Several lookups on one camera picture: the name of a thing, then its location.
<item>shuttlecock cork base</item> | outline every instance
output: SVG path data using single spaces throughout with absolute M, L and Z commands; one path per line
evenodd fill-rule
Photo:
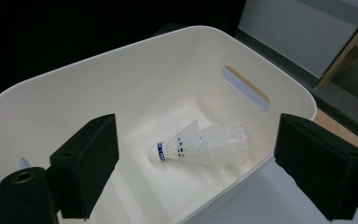
M 204 165 L 244 165 L 248 145 L 245 129 L 238 122 L 213 123 L 200 130 L 196 120 L 168 141 L 153 145 L 151 161 L 178 160 Z

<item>white plastic bin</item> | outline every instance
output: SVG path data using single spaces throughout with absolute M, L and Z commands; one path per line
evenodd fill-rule
M 263 111 L 222 75 L 231 66 L 267 95 Z M 310 93 L 235 38 L 194 26 L 114 49 L 34 77 L 0 94 L 0 181 L 49 167 L 49 156 L 86 122 L 117 116 L 120 159 L 88 223 L 181 223 L 272 157 L 281 113 L 314 119 Z M 248 163 L 214 169 L 150 162 L 148 149 L 192 120 L 240 121 Z M 61 219 L 60 223 L 84 223 Z

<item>shuttlecock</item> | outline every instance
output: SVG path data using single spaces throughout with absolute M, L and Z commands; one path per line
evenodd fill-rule
M 238 122 L 227 126 L 213 123 L 200 130 L 196 120 L 168 141 L 150 148 L 151 161 L 169 159 L 223 166 L 244 165 L 248 145 L 245 128 Z

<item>bin handle cutout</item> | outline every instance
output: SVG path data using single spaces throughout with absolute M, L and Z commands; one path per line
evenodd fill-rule
M 269 98 L 252 82 L 234 70 L 231 66 L 224 66 L 222 69 L 225 80 L 246 99 L 262 111 L 267 111 L 270 107 Z

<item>blue band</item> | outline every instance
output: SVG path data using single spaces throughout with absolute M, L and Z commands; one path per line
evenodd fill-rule
M 162 151 L 162 142 L 157 144 L 157 150 L 158 150 L 159 159 L 162 161 L 166 161 L 164 157 L 164 152 Z

